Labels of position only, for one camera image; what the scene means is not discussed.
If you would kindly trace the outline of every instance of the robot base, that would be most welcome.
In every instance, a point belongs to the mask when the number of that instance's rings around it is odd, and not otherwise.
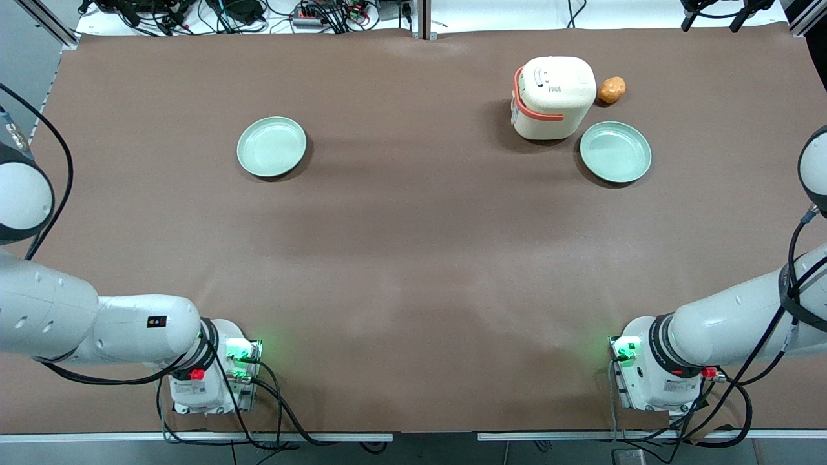
[[[700,376],[681,378],[667,372],[649,347],[649,328],[654,317],[632,320],[617,338],[609,339],[614,357],[629,357],[615,364],[620,403],[625,408],[668,411],[670,416],[684,415],[700,390]]]
[[[201,380],[179,381],[170,378],[170,393],[172,395],[173,410],[180,414],[229,414],[235,412],[232,397],[236,399],[240,411],[253,410],[253,400],[256,395],[256,385],[249,382],[250,378],[258,376],[257,363],[239,362],[233,358],[237,350],[236,344],[245,345],[246,358],[261,359],[261,341],[247,341],[244,334],[233,322],[225,319],[212,320],[218,331],[216,346],[218,360],[227,372],[219,368],[218,363],[204,370]],[[227,390],[227,382],[232,392]]]

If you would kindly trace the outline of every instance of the white rice cooker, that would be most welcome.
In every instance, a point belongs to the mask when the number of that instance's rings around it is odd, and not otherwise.
[[[573,56],[541,56],[514,74],[511,124],[534,141],[569,137],[597,96],[595,74]]]

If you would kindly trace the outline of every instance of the metal frame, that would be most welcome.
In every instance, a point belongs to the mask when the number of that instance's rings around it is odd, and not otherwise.
[[[827,16],[827,0],[811,0],[804,11],[790,20],[790,32],[793,36],[803,37],[825,16]]]
[[[418,23],[416,38],[435,41],[437,33],[431,31],[431,0],[417,0],[416,9]]]
[[[653,431],[618,431],[617,439],[640,439]],[[738,430],[714,431],[705,439],[732,439]],[[677,438],[677,431],[665,431],[659,436],[663,439]],[[747,437],[751,439],[827,439],[827,429],[750,429]],[[614,439],[611,431],[550,431],[520,433],[478,433],[476,440],[487,441],[596,441]]]
[[[14,1],[58,42],[72,49],[78,46],[78,37],[41,0]]]
[[[244,433],[176,433],[179,437],[190,441],[243,441]],[[259,442],[274,442],[275,434],[251,434]],[[319,441],[338,443],[390,443],[394,440],[391,433],[319,433],[312,434]],[[161,432],[153,433],[81,433],[81,434],[2,434],[0,444],[20,443],[89,443],[112,441],[163,441]],[[281,440],[291,443],[304,441],[299,434],[282,433]]]

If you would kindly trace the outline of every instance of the plate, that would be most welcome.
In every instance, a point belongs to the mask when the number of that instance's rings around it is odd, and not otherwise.
[[[592,173],[614,183],[640,179],[652,164],[652,149],[646,137],[616,121],[598,122],[586,129],[580,153]]]
[[[250,125],[238,140],[241,167],[256,176],[278,176],[292,170],[304,156],[307,137],[288,117],[266,117]]]

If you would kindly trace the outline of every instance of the potato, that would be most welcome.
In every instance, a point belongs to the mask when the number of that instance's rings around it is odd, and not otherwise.
[[[626,93],[626,81],[620,76],[615,76],[603,81],[600,89],[597,90],[597,97],[611,105],[617,102],[624,93]]]

